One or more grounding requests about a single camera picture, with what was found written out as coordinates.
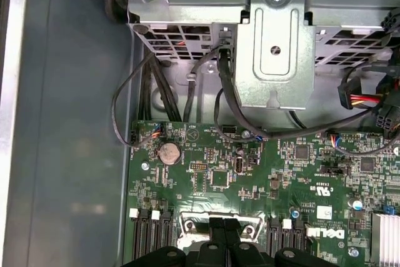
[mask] capacitor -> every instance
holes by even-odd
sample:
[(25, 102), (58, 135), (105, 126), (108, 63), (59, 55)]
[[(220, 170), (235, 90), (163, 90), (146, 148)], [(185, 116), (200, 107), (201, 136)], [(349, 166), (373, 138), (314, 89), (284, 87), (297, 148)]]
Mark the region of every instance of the capacitor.
[(361, 211), (363, 209), (363, 203), (357, 198), (350, 198), (347, 204), (356, 211)]
[(158, 157), (165, 165), (174, 165), (181, 159), (181, 148), (173, 142), (167, 142), (158, 149)]
[(293, 219), (298, 219), (300, 217), (299, 210), (297, 208), (293, 207), (293, 206), (289, 209), (289, 212), (290, 212), (290, 216)]

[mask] chip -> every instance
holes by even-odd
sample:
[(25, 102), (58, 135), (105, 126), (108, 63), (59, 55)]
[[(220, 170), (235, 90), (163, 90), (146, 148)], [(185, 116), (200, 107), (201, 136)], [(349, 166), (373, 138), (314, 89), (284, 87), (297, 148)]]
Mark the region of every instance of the chip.
[(278, 190), (272, 190), (271, 191), (271, 197), (272, 198), (278, 198), (278, 196), (279, 196), (279, 192), (278, 192)]
[(308, 146), (296, 146), (294, 149), (294, 157), (296, 159), (308, 159)]
[(213, 171), (212, 173), (212, 186), (228, 187), (228, 174), (226, 171)]
[(271, 189), (273, 189), (273, 190), (279, 189), (280, 182), (279, 182), (278, 179), (273, 178), (273, 179), (269, 182), (269, 184), (270, 184), (270, 186), (271, 186)]
[(361, 158), (360, 171), (374, 172), (375, 158)]

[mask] motherboard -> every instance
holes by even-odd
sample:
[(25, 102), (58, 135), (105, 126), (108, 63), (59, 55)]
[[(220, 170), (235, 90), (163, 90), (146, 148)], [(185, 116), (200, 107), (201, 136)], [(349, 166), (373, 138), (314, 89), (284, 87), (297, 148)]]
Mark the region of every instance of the motherboard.
[[(295, 247), (342, 267), (383, 260), (381, 227), (386, 218), (399, 222), (397, 145), (359, 158), (337, 152), (328, 133), (233, 143), (208, 124), (137, 121), (132, 128), (133, 141), (152, 139), (131, 149), (125, 263), (163, 246), (185, 250), (208, 240), (211, 217), (236, 218), (241, 240), (272, 257)], [(249, 134), (237, 126), (222, 130), (232, 138)], [(335, 135), (349, 151), (384, 142), (380, 134)]]

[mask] integrated circuit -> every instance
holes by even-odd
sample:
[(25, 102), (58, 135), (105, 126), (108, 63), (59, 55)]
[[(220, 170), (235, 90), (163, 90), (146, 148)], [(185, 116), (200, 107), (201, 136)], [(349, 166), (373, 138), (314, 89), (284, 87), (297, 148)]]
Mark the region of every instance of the integrated circuit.
[(374, 172), (375, 158), (361, 158), (360, 171)]
[(211, 185), (213, 187), (227, 188), (229, 186), (228, 172), (214, 170), (212, 173)]
[(295, 159), (308, 159), (308, 146), (300, 145), (294, 148)]

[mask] power cable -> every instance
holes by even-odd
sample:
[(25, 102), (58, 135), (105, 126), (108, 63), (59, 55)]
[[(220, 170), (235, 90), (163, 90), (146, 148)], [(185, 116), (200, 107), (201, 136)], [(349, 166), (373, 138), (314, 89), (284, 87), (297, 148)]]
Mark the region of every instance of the power cable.
[(142, 141), (137, 141), (135, 143), (129, 143), (125, 141), (124, 137), (122, 136), (121, 132), (119, 131), (118, 124), (117, 124), (117, 117), (116, 117), (116, 106), (117, 106), (117, 100), (118, 96), (120, 95), (121, 91), (125, 88), (125, 86), (134, 78), (140, 70), (143, 68), (143, 66), (148, 62), (151, 58), (154, 57), (154, 53), (148, 53), (144, 59), (139, 63), (139, 65), (133, 69), (132, 73), (127, 77), (127, 79), (120, 85), (120, 87), (117, 89), (117, 91), (114, 93), (114, 96), (112, 97), (112, 102), (111, 102), (111, 120), (112, 120), (112, 126), (114, 128), (115, 135), (117, 136), (117, 139), (125, 146), (128, 147), (140, 147), (143, 144), (146, 144), (147, 141), (146, 139), (143, 139)]
[[(228, 52), (226, 49), (222, 49), (219, 53), (218, 59), (218, 68), (219, 68), (219, 76), (221, 78), (222, 89), (225, 94), (226, 101), (228, 103), (229, 108), (233, 112), (236, 120), (239, 122), (241, 126), (248, 129), (256, 136), (261, 136), (267, 139), (284, 139), (284, 138), (296, 138), (298, 136), (306, 136), (309, 134), (316, 134), (323, 131), (327, 131), (331, 128), (339, 128), (346, 126), (352, 122), (360, 120), (367, 115), (373, 112), (373, 109), (367, 109), (361, 113), (358, 113), (354, 116), (344, 118), (342, 120), (338, 120), (332, 123), (323, 124), (320, 126), (314, 126), (307, 129), (295, 129), (295, 130), (288, 130), (283, 132), (275, 132), (275, 133), (267, 133), (263, 130), (252, 125), (247, 118), (243, 115), (242, 111), (240, 110), (238, 101), (236, 99), (234, 87), (231, 80), (231, 74), (229, 70), (229, 61), (228, 61)], [(216, 104), (214, 107), (214, 115), (216, 114), (216, 109), (219, 109), (219, 98), (216, 98)]]
[[(211, 52), (207, 53), (205, 56), (203, 56), (200, 60), (197, 61), (197, 63), (193, 66), (192, 70), (190, 71), (191, 74), (197, 75), (200, 67), (215, 58), (218, 55), (219, 48), (213, 49)], [(190, 112), (192, 110), (192, 105), (193, 105), (193, 99), (194, 99), (194, 92), (196, 89), (196, 82), (195, 81), (190, 81), (189, 86), (187, 87), (187, 100), (185, 104), (185, 108), (183, 111), (183, 122), (188, 122), (189, 117), (190, 117)]]
[(290, 117), (292, 117), (293, 122), (297, 124), (300, 128), (307, 128), (303, 122), (300, 121), (295, 111), (289, 111)]

